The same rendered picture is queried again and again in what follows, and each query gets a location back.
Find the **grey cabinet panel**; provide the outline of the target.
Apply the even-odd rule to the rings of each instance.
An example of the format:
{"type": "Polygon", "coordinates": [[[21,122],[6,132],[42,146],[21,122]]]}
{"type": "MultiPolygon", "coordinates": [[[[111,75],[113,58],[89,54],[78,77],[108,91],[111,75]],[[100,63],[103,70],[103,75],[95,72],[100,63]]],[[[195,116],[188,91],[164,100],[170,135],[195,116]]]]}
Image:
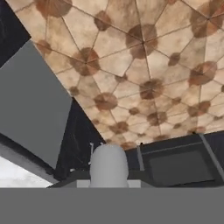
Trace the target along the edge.
{"type": "Polygon", "coordinates": [[[0,133],[54,168],[72,98],[32,42],[0,68],[0,133]]]}

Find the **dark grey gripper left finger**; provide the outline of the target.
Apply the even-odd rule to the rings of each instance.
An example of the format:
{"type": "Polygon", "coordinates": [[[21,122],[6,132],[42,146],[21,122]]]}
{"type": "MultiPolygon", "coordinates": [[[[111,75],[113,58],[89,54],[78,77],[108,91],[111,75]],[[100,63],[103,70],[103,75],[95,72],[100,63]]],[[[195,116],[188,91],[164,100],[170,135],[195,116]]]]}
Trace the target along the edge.
{"type": "Polygon", "coordinates": [[[50,185],[50,188],[88,188],[90,185],[89,171],[73,171],[68,178],[50,185]]]}

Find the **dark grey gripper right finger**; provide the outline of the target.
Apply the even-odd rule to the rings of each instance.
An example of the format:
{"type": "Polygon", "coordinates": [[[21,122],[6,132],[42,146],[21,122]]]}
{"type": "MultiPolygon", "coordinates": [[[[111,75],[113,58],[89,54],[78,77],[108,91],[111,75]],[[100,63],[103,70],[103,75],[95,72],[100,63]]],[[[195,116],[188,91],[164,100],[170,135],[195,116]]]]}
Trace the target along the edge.
{"type": "Polygon", "coordinates": [[[130,188],[154,187],[155,184],[144,171],[130,171],[128,176],[130,188]]]}

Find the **grey rounded cylinder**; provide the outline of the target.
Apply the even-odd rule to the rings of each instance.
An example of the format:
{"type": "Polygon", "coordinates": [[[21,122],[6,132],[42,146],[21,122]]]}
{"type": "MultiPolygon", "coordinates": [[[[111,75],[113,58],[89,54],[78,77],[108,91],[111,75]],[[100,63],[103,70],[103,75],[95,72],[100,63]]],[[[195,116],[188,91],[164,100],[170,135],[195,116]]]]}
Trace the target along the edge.
{"type": "Polygon", "coordinates": [[[123,148],[114,144],[98,146],[91,157],[91,188],[128,188],[129,167],[123,148]]]}

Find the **black oven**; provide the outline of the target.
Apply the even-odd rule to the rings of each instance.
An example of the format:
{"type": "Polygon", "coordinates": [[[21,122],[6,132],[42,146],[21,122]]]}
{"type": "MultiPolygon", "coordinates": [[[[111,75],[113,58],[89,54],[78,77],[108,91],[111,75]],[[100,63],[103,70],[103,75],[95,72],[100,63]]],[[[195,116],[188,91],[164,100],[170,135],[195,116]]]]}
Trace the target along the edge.
{"type": "Polygon", "coordinates": [[[156,187],[224,186],[199,134],[139,145],[144,172],[156,187]]]}

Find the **black cabinet run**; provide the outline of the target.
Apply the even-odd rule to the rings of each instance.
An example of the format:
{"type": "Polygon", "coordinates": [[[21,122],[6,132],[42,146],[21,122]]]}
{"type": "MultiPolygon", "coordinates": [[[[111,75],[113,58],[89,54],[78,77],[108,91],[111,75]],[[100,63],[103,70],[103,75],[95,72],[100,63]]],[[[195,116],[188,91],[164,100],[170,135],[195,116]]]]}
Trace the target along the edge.
{"type": "Polygon", "coordinates": [[[105,144],[105,140],[73,98],[53,176],[63,180],[71,170],[88,171],[91,144],[96,148],[105,144]]]}

